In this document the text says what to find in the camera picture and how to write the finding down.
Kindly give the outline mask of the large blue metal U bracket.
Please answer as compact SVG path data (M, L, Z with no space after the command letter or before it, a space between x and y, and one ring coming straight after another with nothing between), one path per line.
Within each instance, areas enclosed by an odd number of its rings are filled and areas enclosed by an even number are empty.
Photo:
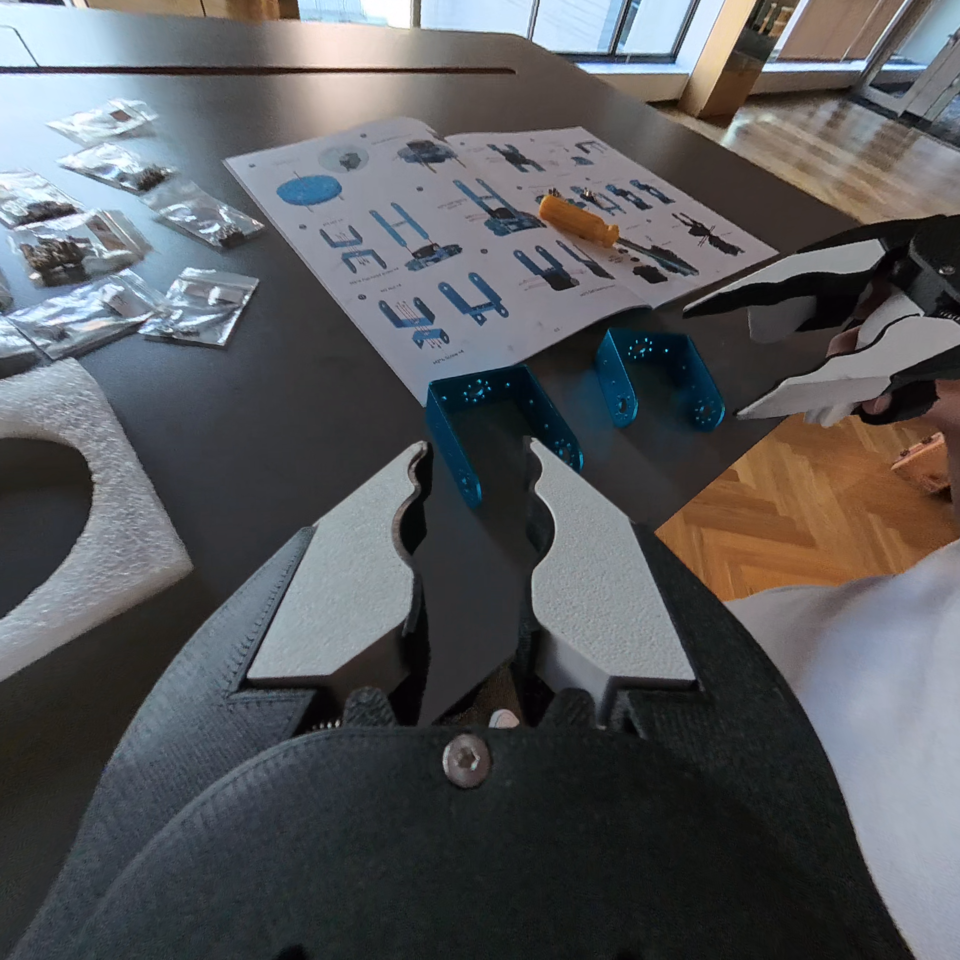
M453 416L502 402L510 403L522 414L529 435L538 439L560 461L576 473L581 473L584 467L579 440L528 366L503 366L434 380L427 390L426 425L470 509L476 509L482 503L482 486L462 446Z

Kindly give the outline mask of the person's right hand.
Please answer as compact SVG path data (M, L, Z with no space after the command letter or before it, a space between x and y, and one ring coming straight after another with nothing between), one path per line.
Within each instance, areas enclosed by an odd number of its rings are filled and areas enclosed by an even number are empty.
M853 353L858 348L860 329L894 293L896 289L887 279L872 280L860 295L843 330L830 340L826 357Z

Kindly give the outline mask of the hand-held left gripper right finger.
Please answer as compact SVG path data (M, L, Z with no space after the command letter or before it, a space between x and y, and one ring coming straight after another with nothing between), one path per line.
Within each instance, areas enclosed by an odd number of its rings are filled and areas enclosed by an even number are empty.
M538 438L526 438L543 545L530 579L534 673L582 690L606 726L622 690L689 690L690 657L630 517Z

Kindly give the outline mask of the yellow handled screwdriver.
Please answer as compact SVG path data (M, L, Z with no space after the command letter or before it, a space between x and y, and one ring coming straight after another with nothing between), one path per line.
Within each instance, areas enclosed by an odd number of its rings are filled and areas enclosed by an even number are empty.
M538 216L564 234L604 249L623 248L654 261L668 273L685 278L699 276L699 270L674 251L661 246L642 246L622 236L614 223L607 223L598 215L585 210L553 193L545 194L538 202Z

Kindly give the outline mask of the white foam piece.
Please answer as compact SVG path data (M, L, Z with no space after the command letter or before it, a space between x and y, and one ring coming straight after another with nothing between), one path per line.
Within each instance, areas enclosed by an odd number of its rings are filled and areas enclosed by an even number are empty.
M2 381L1 437L78 451L90 512L62 563L1 622L1 680L185 578L193 563L97 381L74 359Z

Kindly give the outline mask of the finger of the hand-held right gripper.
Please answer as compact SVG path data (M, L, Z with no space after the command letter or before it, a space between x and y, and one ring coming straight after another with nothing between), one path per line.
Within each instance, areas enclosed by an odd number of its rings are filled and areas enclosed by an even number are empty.
M809 373L783 380L736 416L747 421L802 415L809 424L834 426L926 352L921 308L907 294L893 294L860 328L854 352L826 357Z
M776 343L823 315L826 327L849 317L888 249L881 240L825 246L782 257L692 301L685 318L747 311L750 340Z

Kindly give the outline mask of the small blue metal U bracket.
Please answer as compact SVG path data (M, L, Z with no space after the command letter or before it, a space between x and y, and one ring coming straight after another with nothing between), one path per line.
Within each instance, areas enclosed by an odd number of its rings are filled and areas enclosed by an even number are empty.
M634 383L654 375L667 387L667 398L696 431L711 433L722 424L726 405L714 378L690 336L612 327L606 330L593 360L606 411L617 428L630 426L640 411Z

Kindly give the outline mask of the group of clear screw bags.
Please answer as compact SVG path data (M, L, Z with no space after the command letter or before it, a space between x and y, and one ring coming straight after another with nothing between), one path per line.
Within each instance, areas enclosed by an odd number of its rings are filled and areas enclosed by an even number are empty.
M265 226L210 195L180 170L122 145L158 119L147 103L111 98L48 122L78 150L57 165L137 198L157 222L228 252ZM223 270L182 269L162 293L136 272L153 251L122 210L85 206L28 168L2 171L2 227L27 280L57 290L15 309L2 276L2 378L90 354L135 332L153 341L222 348L259 281Z

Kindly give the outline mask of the printed assembly instruction sheet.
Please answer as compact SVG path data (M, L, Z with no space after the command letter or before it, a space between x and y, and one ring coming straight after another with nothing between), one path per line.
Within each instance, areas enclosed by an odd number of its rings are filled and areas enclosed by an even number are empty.
M224 165L419 402L434 380L520 363L776 255L581 126L441 138L396 117ZM585 210L699 275L542 220L549 189L573 186L594 194Z

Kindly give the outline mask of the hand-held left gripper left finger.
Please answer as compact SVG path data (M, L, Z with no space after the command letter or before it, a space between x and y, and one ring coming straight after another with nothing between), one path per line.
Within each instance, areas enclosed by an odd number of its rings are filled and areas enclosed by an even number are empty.
M319 690L338 712L375 688L400 723L418 723L430 650L412 555L426 537L432 466L418 440L312 525L247 667L251 686Z

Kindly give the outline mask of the person's right forearm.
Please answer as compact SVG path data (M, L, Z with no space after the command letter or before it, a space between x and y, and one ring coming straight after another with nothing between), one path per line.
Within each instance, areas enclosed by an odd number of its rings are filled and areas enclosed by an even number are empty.
M926 420L943 436L952 509L959 524L959 381L940 379L934 385L937 399Z

